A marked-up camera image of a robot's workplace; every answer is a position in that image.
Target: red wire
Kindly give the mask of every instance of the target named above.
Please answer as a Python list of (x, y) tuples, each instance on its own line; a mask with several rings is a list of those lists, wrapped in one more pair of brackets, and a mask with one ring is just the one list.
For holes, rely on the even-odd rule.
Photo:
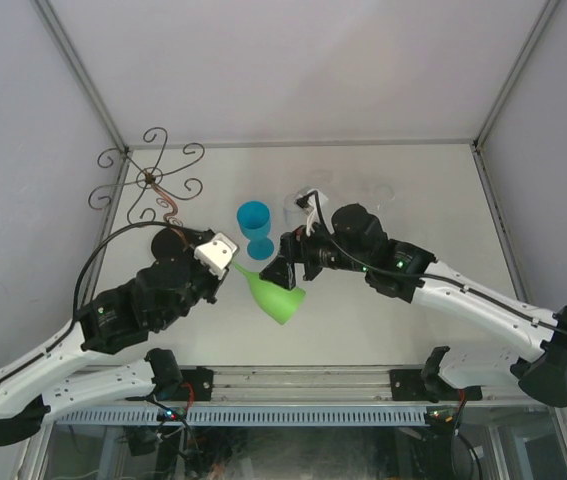
[(187, 382), (184, 383), (183, 386), (190, 390), (190, 398), (188, 399), (187, 406), (185, 407), (185, 411), (187, 412), (194, 403), (194, 389), (192, 388), (192, 385)]
[(461, 402), (456, 407), (457, 412), (461, 409), (461, 406), (465, 403), (465, 390), (459, 390), (459, 398), (461, 399)]

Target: decorative metal wire ornament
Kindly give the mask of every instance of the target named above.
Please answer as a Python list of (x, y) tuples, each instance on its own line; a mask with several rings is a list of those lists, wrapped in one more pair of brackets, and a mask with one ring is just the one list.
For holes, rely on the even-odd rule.
[(132, 224), (135, 222), (153, 221), (156, 219), (157, 213), (153, 207), (144, 208), (140, 213), (138, 213), (138, 215), (134, 213), (134, 210), (141, 202), (141, 199), (143, 198), (145, 192), (152, 190), (158, 195), (156, 203), (159, 205), (159, 207), (169, 209), (169, 211), (163, 214), (163, 221), (171, 223), (173, 225), (182, 226), (182, 222), (177, 217), (179, 208), (176, 204), (176, 200), (186, 202), (198, 197), (203, 191), (203, 183), (196, 177), (187, 178), (183, 182), (183, 186), (188, 192), (194, 192), (189, 196), (175, 195), (174, 193), (160, 186), (160, 183), (163, 178), (167, 177), (168, 175), (181, 172), (191, 167), (195, 163), (198, 163), (205, 155), (205, 147), (200, 143), (188, 143), (183, 147), (183, 155), (195, 155), (200, 150), (198, 157), (196, 157), (193, 161), (183, 165), (182, 167), (175, 168), (168, 172), (163, 172), (159, 165), (161, 164), (163, 152), (165, 152), (165, 147), (167, 145), (167, 130), (162, 127), (152, 127), (143, 134), (143, 141), (147, 144), (152, 144), (159, 137), (159, 134), (163, 135), (163, 144), (161, 145), (161, 151), (159, 152), (158, 158), (156, 159), (156, 162), (152, 167), (139, 167), (137, 163), (132, 160), (132, 158), (128, 156), (126, 152), (121, 152), (117, 148), (108, 148), (107, 150), (101, 152), (96, 160), (96, 163), (99, 167), (111, 168), (115, 163), (117, 163), (118, 160), (119, 162), (128, 162), (131, 166), (138, 170), (138, 174), (136, 176), (136, 179), (131, 182), (111, 183), (96, 187), (94, 190), (92, 190), (88, 197), (88, 205), (90, 206), (90, 208), (92, 208), (93, 210), (103, 210), (112, 203), (112, 195), (117, 188), (136, 185), (141, 189), (141, 191), (139, 192), (139, 195), (134, 203), (132, 203), (132, 206), (127, 211), (128, 223)]

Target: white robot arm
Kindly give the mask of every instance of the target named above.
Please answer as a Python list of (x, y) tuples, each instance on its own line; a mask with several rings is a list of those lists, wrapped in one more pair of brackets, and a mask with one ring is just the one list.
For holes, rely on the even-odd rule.
[(304, 280), (323, 268), (357, 271), (378, 293), (463, 317), (501, 339), (506, 348), (437, 347), (421, 371), (424, 388), (437, 400), (470, 386), (518, 384), (532, 398), (567, 406), (567, 307), (559, 312), (507, 298), (452, 270), (432, 253), (388, 239), (379, 219), (358, 204), (338, 209), (330, 233), (317, 191), (297, 199), (312, 232), (300, 226), (281, 236), (277, 257), (261, 279), (292, 289), (294, 264)]
[[(172, 230), (165, 232), (177, 238)], [(149, 332), (168, 328), (199, 300), (216, 301), (238, 247), (222, 233), (183, 232), (193, 238), (185, 238), (188, 248), (178, 259), (157, 261), (125, 285), (102, 292), (49, 340), (0, 369), (0, 446), (32, 436), (71, 410), (169, 396), (180, 386), (174, 354), (161, 349), (120, 368), (70, 375), (146, 341)]]

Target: blue plastic cup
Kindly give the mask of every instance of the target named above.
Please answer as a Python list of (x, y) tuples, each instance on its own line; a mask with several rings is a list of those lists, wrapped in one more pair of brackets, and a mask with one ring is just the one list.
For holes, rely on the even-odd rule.
[(267, 238), (272, 228), (270, 209), (255, 200), (244, 203), (236, 212), (241, 233), (250, 240), (247, 254), (255, 260), (265, 260), (274, 253), (274, 243)]

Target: gray wall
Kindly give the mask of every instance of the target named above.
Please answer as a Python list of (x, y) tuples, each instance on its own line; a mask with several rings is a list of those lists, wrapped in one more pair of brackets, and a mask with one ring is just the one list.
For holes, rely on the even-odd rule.
[(534, 300), (567, 304), (567, 1), (485, 153)]
[[(27, 0), (0, 0), (0, 365), (70, 317), (108, 139)], [(16, 448), (0, 449), (0, 479)]]

